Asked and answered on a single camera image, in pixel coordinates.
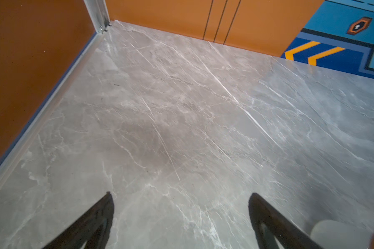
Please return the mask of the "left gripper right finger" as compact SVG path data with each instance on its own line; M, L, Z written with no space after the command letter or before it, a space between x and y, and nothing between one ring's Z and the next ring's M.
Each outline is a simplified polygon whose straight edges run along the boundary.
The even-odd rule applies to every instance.
M307 234L297 228L258 193L248 201L249 217L260 249L320 249Z

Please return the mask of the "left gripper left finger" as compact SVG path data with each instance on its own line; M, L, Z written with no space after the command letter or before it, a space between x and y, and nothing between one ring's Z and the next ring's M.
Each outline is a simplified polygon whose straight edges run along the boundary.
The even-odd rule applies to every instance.
M54 238L46 249L104 249L110 237L114 202L107 192L71 226Z

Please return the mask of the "frosted glass carafe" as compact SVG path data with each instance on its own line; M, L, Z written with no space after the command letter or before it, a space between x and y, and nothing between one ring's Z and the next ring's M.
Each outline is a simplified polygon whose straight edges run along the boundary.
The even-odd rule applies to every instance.
M323 249L368 249L373 232L332 220L318 222L310 238Z

